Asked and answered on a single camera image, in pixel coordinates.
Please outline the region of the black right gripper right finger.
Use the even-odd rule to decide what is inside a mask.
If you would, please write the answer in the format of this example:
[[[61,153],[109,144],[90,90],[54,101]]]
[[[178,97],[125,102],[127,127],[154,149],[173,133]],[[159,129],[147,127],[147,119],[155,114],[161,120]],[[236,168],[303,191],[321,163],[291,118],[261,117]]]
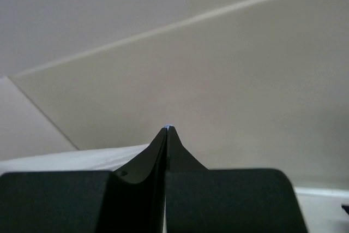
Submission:
[[[167,129],[168,232],[307,232],[292,183],[270,168],[203,166]]]

